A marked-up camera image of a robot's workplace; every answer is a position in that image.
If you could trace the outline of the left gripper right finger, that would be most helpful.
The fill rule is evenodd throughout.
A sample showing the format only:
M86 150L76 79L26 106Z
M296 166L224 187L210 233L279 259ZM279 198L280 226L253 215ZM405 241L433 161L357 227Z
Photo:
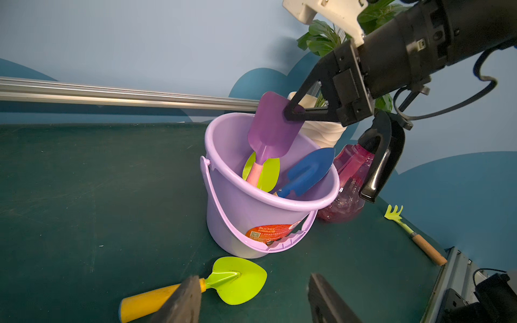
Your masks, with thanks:
M308 301L313 322L362 322L331 284L319 273L310 275Z

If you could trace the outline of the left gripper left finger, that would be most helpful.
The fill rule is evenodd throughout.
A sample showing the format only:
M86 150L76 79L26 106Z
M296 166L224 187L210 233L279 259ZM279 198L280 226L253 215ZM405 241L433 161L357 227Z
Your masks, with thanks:
M184 280L165 304L152 316L151 322L199 321L201 310L201 285L198 276Z

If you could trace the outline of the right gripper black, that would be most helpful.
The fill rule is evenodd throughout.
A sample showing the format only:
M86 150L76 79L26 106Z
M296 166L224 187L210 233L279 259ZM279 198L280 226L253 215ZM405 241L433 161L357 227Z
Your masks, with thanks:
M374 113L374 100L403 87L421 86L447 64L448 18L443 1L420 1L367 35L325 55L284 109L288 121L354 124ZM321 82L326 109L301 101Z

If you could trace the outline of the purple shovel pink handle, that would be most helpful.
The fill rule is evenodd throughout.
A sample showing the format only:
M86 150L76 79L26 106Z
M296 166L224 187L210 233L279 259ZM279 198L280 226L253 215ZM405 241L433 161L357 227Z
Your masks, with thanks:
M302 121L288 121L284 109L290 101L274 92L260 99L248 133L248 142L256 153L255 162L246 179L257 186L263 165L268 159L285 156L302 128Z

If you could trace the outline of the green trowel yellow handle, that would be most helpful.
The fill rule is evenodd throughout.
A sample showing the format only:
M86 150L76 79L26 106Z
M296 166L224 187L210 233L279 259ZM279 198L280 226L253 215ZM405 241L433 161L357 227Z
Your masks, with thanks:
M254 262L238 257L222 257L214 262L209 277L196 278L194 286L201 293L214 289L223 302L236 306L257 296L266 280L266 270ZM171 285L126 297L119 305L119 320L131 322L157 312L179 287L179 284Z

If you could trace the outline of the blue shovel wooden handle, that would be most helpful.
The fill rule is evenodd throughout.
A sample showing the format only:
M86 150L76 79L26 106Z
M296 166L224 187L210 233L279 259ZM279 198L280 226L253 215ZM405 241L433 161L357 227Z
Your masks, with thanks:
M334 148L321 148L309 153L287 173L288 182L274 195L286 198L290 194L302 196L324 178L333 165Z

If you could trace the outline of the green round shovel yellow handle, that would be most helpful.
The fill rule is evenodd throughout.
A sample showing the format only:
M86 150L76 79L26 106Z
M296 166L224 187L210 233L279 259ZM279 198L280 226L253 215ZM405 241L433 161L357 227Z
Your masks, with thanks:
M249 176L251 168L256 160L256 153L253 152L249 159L246 161L242 171L242 178L246 180ZM261 172L261 176L258 180L257 188L261 189L265 192L271 192L277 185L277 181L280 177L280 159L268 159L263 164L263 170Z

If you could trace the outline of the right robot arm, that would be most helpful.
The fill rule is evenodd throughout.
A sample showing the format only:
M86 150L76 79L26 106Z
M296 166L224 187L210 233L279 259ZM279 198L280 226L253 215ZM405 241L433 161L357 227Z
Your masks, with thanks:
M473 72L483 90L463 106L489 94L497 80L481 67L494 51L516 45L515 1L411 1L409 9L373 32L365 33L359 15L371 1L284 1L299 21L311 23L317 13L350 39L332 49L309 73L284 109L288 121L338 122L349 126L374 115L374 101L408 92L392 117L405 129L413 118L405 109L436 71L477 56Z

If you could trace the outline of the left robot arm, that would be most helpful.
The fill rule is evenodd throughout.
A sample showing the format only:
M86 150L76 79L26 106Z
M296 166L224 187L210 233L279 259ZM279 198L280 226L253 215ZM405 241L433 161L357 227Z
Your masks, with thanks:
M510 277L494 274L475 287L477 302L446 310L443 322L516 322L516 294ZM313 322L359 322L360 319L341 299L330 283L313 273L308 284ZM152 322L198 322L201 287L189 278L152 316Z

